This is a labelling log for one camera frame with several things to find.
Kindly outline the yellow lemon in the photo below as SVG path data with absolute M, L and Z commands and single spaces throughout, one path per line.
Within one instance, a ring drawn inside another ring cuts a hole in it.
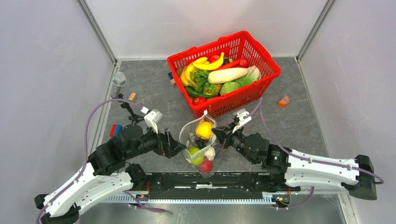
M 201 139 L 209 140 L 212 136 L 212 128 L 213 124 L 211 122 L 202 121 L 197 125 L 195 134 Z

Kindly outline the white garlic bulb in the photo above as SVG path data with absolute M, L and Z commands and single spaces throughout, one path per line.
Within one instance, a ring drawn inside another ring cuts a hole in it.
M 209 161 L 213 161 L 216 155 L 215 149 L 212 146 L 209 146 L 205 152 L 204 152 L 205 157 L 209 160 Z

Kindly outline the dark grape bunch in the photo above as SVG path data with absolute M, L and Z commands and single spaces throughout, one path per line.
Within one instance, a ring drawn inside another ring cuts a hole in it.
M 195 146 L 199 149 L 205 148 L 207 146 L 207 144 L 208 144 L 208 140 L 204 140 L 202 138 L 197 138 L 197 139 L 194 139 L 194 141 L 193 141 L 193 146 Z

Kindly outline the clear zip top bag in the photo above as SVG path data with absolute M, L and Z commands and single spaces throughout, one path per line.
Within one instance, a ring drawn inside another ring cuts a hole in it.
M 212 131 L 215 127 L 217 122 L 205 110 L 202 116 L 186 123 L 179 133 L 179 141 L 185 145 L 184 159 L 204 178 L 214 175 L 223 154 Z

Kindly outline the green lime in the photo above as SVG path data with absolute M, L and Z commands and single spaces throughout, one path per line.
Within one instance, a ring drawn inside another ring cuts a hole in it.
M 190 164 L 198 166 L 203 162 L 204 158 L 205 156 L 202 152 L 200 152 L 200 148 L 195 146 L 189 147 L 186 159 Z

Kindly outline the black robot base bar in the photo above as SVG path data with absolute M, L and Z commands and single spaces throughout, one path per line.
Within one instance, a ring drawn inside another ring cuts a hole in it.
M 299 192 L 283 175 L 264 172 L 148 173 L 134 182 L 134 191 L 147 191 L 150 199 L 260 199 L 263 192 Z

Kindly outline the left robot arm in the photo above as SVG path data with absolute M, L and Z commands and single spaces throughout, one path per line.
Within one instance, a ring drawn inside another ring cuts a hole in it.
M 126 165 L 127 160 L 154 152 L 172 158 L 186 146 L 175 140 L 168 129 L 164 133 L 149 127 L 127 125 L 106 143 L 99 145 L 83 166 L 64 185 L 51 194 L 35 197 L 40 212 L 38 224 L 73 224 L 85 211 L 116 193 L 148 186 L 141 165 Z

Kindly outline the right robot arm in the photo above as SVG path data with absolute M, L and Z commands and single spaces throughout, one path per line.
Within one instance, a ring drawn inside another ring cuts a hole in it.
M 260 164 L 270 173 L 275 190 L 315 187 L 340 189 L 363 200 L 377 200 L 374 166 L 366 155 L 353 159 L 335 159 L 299 152 L 271 144 L 259 133 L 245 136 L 242 129 L 212 128 L 222 149 L 233 147 L 247 161 Z

